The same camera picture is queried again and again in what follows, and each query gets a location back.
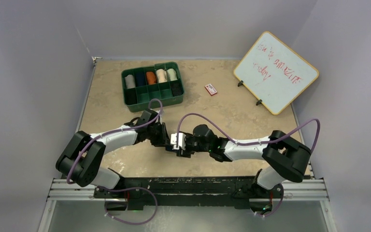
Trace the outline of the green divided storage tray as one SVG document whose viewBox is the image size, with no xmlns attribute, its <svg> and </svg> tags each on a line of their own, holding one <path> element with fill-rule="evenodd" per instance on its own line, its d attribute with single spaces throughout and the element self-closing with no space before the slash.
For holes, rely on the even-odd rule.
<svg viewBox="0 0 371 232">
<path fill-rule="evenodd" d="M 126 69 L 121 72 L 121 81 L 122 81 L 122 91 L 123 91 L 123 101 L 131 112 L 139 112 L 147 108 L 148 104 L 152 99 L 158 99 L 162 102 L 163 106 L 170 106 L 175 104 L 180 104 L 183 102 L 185 89 L 183 86 L 184 94 L 182 96 L 173 97 L 171 93 L 171 82 L 167 81 L 165 83 L 157 83 L 153 85 L 145 85 L 142 87 L 135 87 L 132 89 L 127 89 L 125 85 L 124 77 L 132 74 L 135 75 L 136 72 L 148 72 L 152 71 L 156 74 L 156 70 L 173 68 L 177 72 L 178 79 L 173 82 L 180 82 L 183 86 L 183 81 L 179 66 L 176 62 L 165 62 L 158 63 L 151 66 L 137 67 L 132 69 Z"/>
</svg>

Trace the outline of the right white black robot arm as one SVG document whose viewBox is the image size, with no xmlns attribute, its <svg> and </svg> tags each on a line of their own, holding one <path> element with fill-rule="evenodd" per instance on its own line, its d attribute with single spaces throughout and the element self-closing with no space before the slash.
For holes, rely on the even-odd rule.
<svg viewBox="0 0 371 232">
<path fill-rule="evenodd" d="M 218 137 L 205 124 L 196 126 L 192 133 L 172 134 L 171 144 L 181 157 L 207 152 L 218 162 L 266 161 L 268 167 L 260 170 L 252 183 L 252 191 L 259 197 L 285 180 L 302 182 L 312 154 L 310 148 L 280 130 L 259 139 L 234 140 Z"/>
</svg>

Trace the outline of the navy white underwear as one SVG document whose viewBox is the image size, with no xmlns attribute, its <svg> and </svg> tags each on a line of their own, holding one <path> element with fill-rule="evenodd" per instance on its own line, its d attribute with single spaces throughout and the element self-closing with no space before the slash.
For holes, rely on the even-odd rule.
<svg viewBox="0 0 371 232">
<path fill-rule="evenodd" d="M 173 150 L 173 147 L 171 145 L 165 146 L 165 150 L 168 152 L 175 152 L 175 150 Z"/>
</svg>

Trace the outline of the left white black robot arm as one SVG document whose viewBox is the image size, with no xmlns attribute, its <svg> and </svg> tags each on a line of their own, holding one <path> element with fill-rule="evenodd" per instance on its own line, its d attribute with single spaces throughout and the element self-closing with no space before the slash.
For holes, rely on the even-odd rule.
<svg viewBox="0 0 371 232">
<path fill-rule="evenodd" d="M 103 157 L 119 148 L 136 145 L 145 140 L 155 147 L 168 148 L 170 138 L 162 117 L 152 109 L 146 109 L 121 127 L 102 133 L 76 132 L 56 162 L 56 169 L 69 182 L 81 187 L 89 184 L 106 188 L 114 198 L 123 195 L 125 185 L 121 175 L 102 168 Z"/>
</svg>

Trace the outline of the black striped underwear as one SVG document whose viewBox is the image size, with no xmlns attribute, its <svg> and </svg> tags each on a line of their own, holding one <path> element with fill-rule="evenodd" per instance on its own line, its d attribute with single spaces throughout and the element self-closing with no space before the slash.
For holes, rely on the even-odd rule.
<svg viewBox="0 0 371 232">
<path fill-rule="evenodd" d="M 183 86 L 180 82 L 171 82 L 170 86 L 173 97 L 182 96 L 184 94 Z"/>
</svg>

